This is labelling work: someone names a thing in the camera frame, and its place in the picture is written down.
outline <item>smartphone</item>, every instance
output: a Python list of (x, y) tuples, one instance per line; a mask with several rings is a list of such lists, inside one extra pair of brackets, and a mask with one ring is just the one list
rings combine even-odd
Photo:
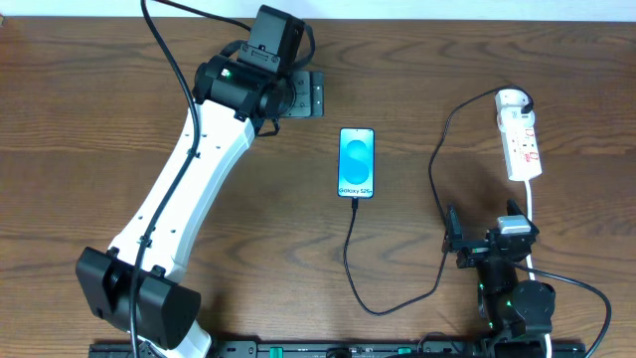
[(376, 175), (376, 133), (370, 128), (340, 129), (338, 195), (370, 199)]

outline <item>blue phone screen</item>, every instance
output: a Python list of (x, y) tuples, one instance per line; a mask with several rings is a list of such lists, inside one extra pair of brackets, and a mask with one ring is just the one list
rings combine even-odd
[(338, 195), (371, 198), (374, 196), (375, 133), (368, 128), (340, 130)]

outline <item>wood grain surface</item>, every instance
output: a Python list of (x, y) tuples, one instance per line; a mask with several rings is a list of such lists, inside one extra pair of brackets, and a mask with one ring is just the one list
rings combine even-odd
[[(246, 37), (204, 19), (158, 19), (188, 79)], [(544, 174), (533, 181), (536, 266), (603, 290), (614, 307), (596, 356), (636, 350), (636, 25), (310, 21), (326, 74), (326, 115), (284, 120), (228, 177), (183, 284), (213, 334), (261, 339), (417, 339), (471, 335), (476, 272), (446, 264), (438, 292), (376, 318), (341, 263), (351, 218), (336, 195), (342, 126), (377, 133), (376, 197), (350, 248), (359, 292), (383, 309), (429, 290), (443, 227), (426, 165), (461, 101), (514, 83), (534, 97)], [(0, 28), (0, 356), (85, 356), (127, 335), (90, 314), (75, 276), (86, 246), (105, 250), (177, 141), (186, 103), (142, 19), (12, 18)], [(507, 180), (494, 101), (463, 109), (434, 175), (445, 204), (482, 238)], [(556, 288), (554, 337), (590, 344), (604, 316), (592, 293)]]

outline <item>wooden table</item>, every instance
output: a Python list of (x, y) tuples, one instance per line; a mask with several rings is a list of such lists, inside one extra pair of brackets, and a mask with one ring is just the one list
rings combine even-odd
[[(158, 19), (188, 79), (239, 28)], [(336, 195), (342, 126), (377, 133), (376, 197), (361, 203), (352, 274), (372, 308), (429, 290), (443, 226), (426, 165), (461, 101), (513, 83), (536, 101), (544, 174), (533, 181), (536, 266), (595, 285), (614, 318), (597, 356), (636, 349), (636, 25), (310, 21), (326, 74), (326, 115), (284, 120), (228, 177), (196, 241), (186, 287), (213, 334), (261, 339), (417, 339), (483, 332), (476, 272), (446, 264), (438, 292), (376, 318), (341, 263), (351, 218)], [(481, 239), (507, 180), (491, 97), (454, 119), (434, 168), (445, 204)], [(0, 29), (0, 355), (85, 356), (127, 335), (90, 314), (75, 276), (105, 250), (176, 143), (183, 94), (142, 19), (8, 19)], [(590, 344), (604, 316), (592, 293), (556, 288), (554, 337)]]

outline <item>blue circle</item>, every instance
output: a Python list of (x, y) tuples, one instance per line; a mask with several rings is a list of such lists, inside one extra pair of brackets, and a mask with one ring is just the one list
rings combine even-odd
[(369, 178), (369, 168), (365, 164), (369, 151), (362, 140), (352, 140), (347, 145), (347, 155), (343, 163), (343, 174), (351, 184), (359, 185)]

